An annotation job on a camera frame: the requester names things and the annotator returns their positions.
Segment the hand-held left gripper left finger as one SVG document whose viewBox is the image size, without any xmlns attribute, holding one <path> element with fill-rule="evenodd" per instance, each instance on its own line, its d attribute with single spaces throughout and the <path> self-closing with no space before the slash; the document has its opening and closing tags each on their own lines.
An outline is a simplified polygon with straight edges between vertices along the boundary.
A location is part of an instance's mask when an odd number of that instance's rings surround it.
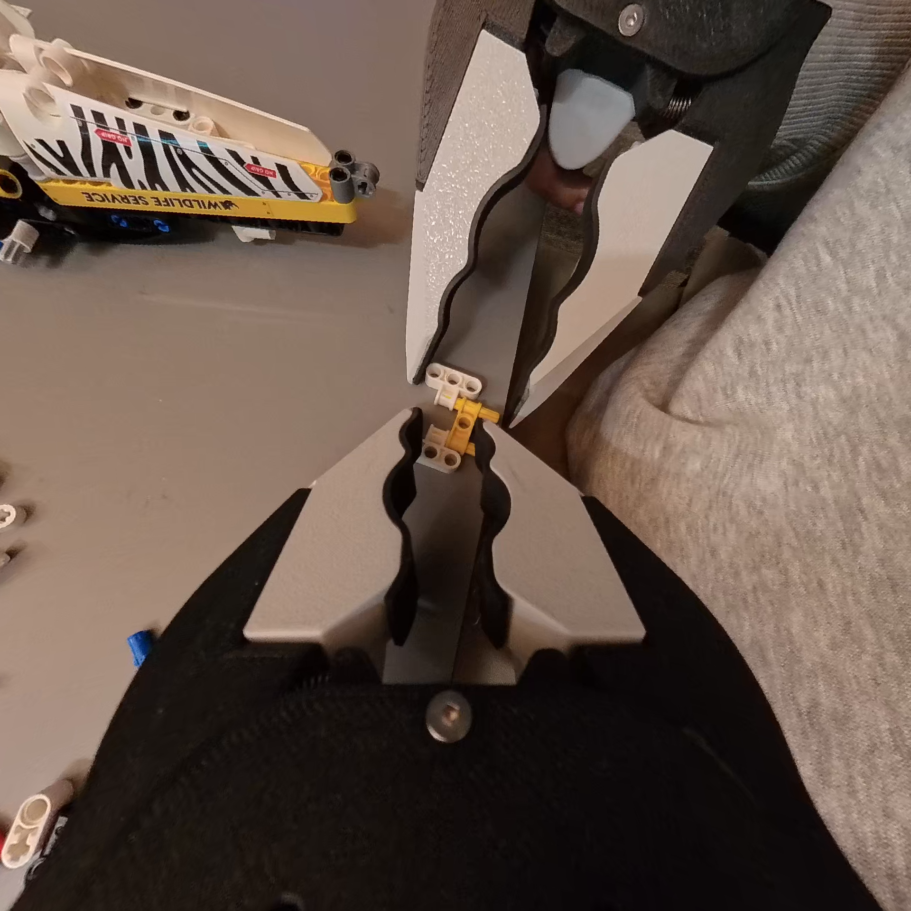
<svg viewBox="0 0 911 911">
<path fill-rule="evenodd" d="M 416 497 L 422 411 L 402 410 L 306 490 L 298 518 L 244 627 L 251 642 L 357 650 L 382 677 L 403 645 L 418 586 L 404 514 Z"/>
</svg>

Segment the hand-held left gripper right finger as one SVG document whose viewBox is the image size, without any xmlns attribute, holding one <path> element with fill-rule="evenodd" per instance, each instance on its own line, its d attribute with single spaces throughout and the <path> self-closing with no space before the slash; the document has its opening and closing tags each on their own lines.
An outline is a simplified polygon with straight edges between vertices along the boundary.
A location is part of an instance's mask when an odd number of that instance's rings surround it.
<svg viewBox="0 0 911 911">
<path fill-rule="evenodd" d="M 495 682 L 518 682 L 540 652 L 637 646 L 646 630 L 575 486 L 501 427 L 475 431 L 483 514 L 472 625 Z"/>
</svg>

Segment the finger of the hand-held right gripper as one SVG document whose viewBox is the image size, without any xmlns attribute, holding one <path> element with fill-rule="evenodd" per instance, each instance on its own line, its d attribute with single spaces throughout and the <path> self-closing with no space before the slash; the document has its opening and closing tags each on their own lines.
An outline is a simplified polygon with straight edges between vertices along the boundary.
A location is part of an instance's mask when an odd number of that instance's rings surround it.
<svg viewBox="0 0 911 911">
<path fill-rule="evenodd" d="M 642 300 L 642 287 L 710 160 L 713 146 L 677 130 L 621 153 L 587 202 L 584 243 L 563 288 L 523 317 L 507 393 L 517 427 Z"/>
<path fill-rule="evenodd" d="M 484 222 L 530 165 L 544 121 L 526 54 L 481 29 L 415 193 L 404 336 L 410 383 L 424 381 L 457 292 L 476 268 Z"/>
</svg>

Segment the small white yellow lego assembly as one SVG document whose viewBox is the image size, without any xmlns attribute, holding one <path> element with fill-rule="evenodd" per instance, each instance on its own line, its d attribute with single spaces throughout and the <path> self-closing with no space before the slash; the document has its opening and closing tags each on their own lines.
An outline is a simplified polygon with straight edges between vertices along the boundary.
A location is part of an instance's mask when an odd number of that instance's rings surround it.
<svg viewBox="0 0 911 911">
<path fill-rule="evenodd" d="M 497 425 L 500 415 L 481 402 L 484 383 L 470 373 L 431 362 L 425 382 L 436 394 L 435 404 L 453 412 L 454 419 L 448 429 L 428 427 L 417 464 L 451 474 L 459 469 L 464 456 L 474 456 L 475 424 L 483 420 Z"/>
</svg>

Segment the person's right forearm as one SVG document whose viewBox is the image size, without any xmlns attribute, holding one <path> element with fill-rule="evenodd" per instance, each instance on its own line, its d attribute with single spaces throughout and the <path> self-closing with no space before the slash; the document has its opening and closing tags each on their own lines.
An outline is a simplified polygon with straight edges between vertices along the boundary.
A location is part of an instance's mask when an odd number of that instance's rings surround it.
<svg viewBox="0 0 911 911">
<path fill-rule="evenodd" d="M 910 54 L 908 1 L 831 1 L 801 67 L 753 194 L 825 177 L 872 116 Z"/>
</svg>

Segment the zebra striped lego model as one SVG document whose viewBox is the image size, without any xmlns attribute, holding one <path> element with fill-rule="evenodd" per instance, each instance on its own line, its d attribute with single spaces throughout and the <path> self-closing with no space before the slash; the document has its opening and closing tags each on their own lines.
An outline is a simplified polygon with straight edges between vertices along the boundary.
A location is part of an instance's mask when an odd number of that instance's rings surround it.
<svg viewBox="0 0 911 911">
<path fill-rule="evenodd" d="M 2 262 L 42 232 L 80 240 L 170 237 L 229 225 L 338 237 L 380 173 L 309 129 L 158 74 L 41 40 L 1 4 Z"/>
</svg>

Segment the scattered loose lego pieces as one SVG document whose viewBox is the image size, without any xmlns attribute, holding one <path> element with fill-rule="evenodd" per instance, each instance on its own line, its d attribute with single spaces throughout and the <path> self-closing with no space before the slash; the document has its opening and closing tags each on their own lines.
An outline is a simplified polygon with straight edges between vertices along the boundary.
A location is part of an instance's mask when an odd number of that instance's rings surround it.
<svg viewBox="0 0 911 911">
<path fill-rule="evenodd" d="M 25 507 L 2 502 L 2 533 L 27 519 L 28 510 Z M 136 632 L 128 637 L 127 642 L 133 665 L 138 669 L 152 651 L 155 634 L 152 631 Z M 24 870 L 42 857 L 48 841 L 58 828 L 61 814 L 73 800 L 74 794 L 74 780 L 64 777 L 30 795 L 21 803 L 6 832 L 2 831 L 3 868 Z"/>
</svg>

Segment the person's right hand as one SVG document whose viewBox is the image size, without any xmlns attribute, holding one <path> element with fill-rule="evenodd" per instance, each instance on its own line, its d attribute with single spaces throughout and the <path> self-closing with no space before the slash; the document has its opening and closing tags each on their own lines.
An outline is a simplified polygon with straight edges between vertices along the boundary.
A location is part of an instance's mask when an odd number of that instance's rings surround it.
<svg viewBox="0 0 911 911">
<path fill-rule="evenodd" d="M 549 205 L 576 215 L 584 210 L 593 185 L 592 178 L 583 170 L 566 170 L 557 165 L 546 145 L 536 154 L 525 183 Z"/>
</svg>

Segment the person's grey sweatpants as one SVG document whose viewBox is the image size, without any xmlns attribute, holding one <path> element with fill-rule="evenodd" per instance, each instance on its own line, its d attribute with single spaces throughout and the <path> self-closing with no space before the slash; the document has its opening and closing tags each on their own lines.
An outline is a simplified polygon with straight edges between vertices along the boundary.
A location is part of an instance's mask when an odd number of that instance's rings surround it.
<svg viewBox="0 0 911 911">
<path fill-rule="evenodd" d="M 909 68 L 768 262 L 589 386 L 572 482 L 720 622 L 811 808 L 909 909 Z"/>
</svg>

